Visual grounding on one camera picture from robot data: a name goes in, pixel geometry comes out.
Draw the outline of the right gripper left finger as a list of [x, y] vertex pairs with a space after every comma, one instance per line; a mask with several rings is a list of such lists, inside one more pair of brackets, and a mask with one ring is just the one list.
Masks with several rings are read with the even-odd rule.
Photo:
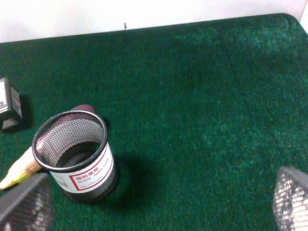
[[38, 173], [0, 197], [2, 231], [49, 231], [53, 202], [48, 174]]

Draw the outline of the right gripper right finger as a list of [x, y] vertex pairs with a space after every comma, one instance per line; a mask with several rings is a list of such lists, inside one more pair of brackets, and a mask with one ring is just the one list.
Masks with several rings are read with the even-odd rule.
[[278, 229], [308, 229], [308, 175], [294, 167], [279, 169], [272, 204]]

